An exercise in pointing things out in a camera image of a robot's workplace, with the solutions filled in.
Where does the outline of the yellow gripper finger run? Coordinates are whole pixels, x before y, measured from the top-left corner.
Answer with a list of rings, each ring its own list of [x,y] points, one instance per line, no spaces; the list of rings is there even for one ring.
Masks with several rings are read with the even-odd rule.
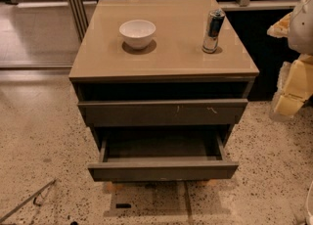
[[[274,113],[284,116],[295,115],[302,106],[303,102],[283,95],[276,95],[273,100]]]

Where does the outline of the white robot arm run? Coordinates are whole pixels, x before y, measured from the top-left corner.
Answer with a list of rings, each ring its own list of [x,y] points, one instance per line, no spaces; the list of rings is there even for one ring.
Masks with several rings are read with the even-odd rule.
[[[273,114],[291,117],[313,95],[313,0],[300,0],[267,34],[286,37],[289,47],[300,54],[292,64],[281,67],[272,102]]]

